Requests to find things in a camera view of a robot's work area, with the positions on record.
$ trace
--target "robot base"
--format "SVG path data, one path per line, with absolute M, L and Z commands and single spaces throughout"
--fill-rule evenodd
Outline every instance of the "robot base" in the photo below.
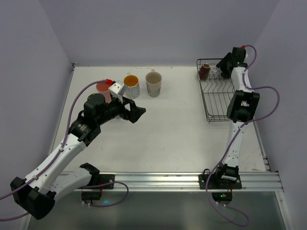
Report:
M 206 182 L 209 174 L 200 174 L 198 176 L 198 182 L 200 183 L 200 189 L 206 189 Z M 242 189 L 241 178 L 238 176 L 236 181 L 225 180 L 217 178 L 216 174 L 213 174 L 208 183 L 208 189 L 229 189 L 232 185 L 232 189 Z

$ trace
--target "orange liquid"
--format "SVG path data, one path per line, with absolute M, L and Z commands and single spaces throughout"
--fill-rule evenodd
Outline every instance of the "orange liquid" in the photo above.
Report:
M 139 79 L 134 75 L 129 75 L 125 77 L 124 79 L 125 85 L 130 86 L 130 87 L 135 86 L 138 82 L 139 82 Z

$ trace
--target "lavender wall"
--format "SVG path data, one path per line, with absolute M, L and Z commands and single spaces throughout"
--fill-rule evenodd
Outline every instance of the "lavender wall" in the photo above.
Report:
M 296 229 L 305 229 L 307 162 L 307 1 L 281 0 L 256 43 L 250 70 L 254 86 L 272 85 L 281 94 L 274 115 L 259 122 L 272 170 L 278 170 Z M 276 96 L 260 91 L 258 113 L 271 110 Z
M 254 44 L 278 0 L 40 0 L 82 65 L 195 64 Z
M 0 7 L 0 195 L 46 157 L 70 82 L 68 61 L 37 0 L 2 0 Z M 9 197 L 0 218 L 24 211 Z M 15 230 L 20 220 L 0 223 Z

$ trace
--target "mug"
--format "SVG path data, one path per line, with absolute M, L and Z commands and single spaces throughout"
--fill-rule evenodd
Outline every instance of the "mug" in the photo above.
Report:
M 147 73 L 145 78 L 148 95 L 151 97 L 159 96 L 162 82 L 161 74 L 152 69 L 150 73 Z
M 198 72 L 198 75 L 201 80 L 206 80 L 209 77 L 209 72 L 210 72 L 210 66 L 209 64 L 205 63 L 201 66 L 201 69 Z
M 139 79 L 128 73 L 128 76 L 124 79 L 125 85 L 127 85 L 126 96 L 130 99 L 137 98 L 140 95 Z

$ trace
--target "white mug with orange liquid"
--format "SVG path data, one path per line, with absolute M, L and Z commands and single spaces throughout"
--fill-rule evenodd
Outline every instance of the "white mug with orange liquid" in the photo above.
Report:
M 130 99 L 137 98 L 140 95 L 139 79 L 128 73 L 128 76 L 124 79 L 125 85 L 127 85 L 126 97 Z

